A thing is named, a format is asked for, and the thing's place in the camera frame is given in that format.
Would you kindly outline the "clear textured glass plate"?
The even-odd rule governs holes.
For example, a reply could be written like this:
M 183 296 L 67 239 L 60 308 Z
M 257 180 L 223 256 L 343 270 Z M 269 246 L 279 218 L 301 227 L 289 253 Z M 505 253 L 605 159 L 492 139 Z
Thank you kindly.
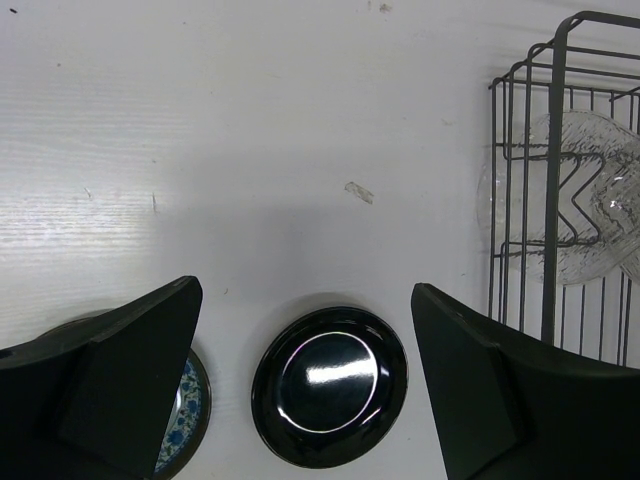
M 606 160 L 638 134 L 604 115 L 568 110 L 562 115 L 556 280 L 586 283 L 616 267 L 595 221 L 594 183 Z M 511 147 L 511 159 L 484 166 L 477 218 L 485 241 L 509 245 L 509 264 L 532 279 L 544 278 L 545 215 L 550 117 L 532 121 Z

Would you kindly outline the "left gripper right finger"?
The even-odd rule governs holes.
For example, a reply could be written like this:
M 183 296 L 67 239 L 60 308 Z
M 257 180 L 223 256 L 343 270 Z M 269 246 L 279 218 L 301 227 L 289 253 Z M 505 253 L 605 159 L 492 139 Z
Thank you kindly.
M 639 373 L 547 345 L 430 284 L 411 309 L 451 479 L 635 479 Z

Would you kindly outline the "clear square glass plate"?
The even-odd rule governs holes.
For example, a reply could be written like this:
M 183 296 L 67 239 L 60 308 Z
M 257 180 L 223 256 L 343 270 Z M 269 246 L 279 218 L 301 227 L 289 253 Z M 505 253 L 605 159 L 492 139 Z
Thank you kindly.
M 594 183 L 595 221 L 609 258 L 639 284 L 639 143 L 606 160 Z

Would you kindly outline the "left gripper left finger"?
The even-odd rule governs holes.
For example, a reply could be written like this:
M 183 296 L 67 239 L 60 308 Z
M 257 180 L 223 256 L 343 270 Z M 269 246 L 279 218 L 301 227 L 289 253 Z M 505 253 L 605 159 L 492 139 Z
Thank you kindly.
M 2 478 L 151 478 L 201 303 L 183 276 L 2 349 Z

